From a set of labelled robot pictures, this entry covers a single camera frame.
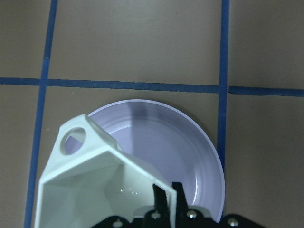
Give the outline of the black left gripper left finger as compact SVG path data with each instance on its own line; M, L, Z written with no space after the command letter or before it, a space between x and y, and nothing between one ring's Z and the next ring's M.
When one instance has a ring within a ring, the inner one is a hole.
M154 210L161 214L168 214L166 192L156 184L152 185L154 193Z

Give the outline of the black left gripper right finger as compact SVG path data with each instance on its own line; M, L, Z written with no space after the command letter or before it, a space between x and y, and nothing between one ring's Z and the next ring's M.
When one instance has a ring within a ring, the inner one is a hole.
M188 211L188 204L186 201L185 192L183 189L183 184L181 182L173 182L172 187L177 192L177 205L176 205L176 213L177 214L185 214Z

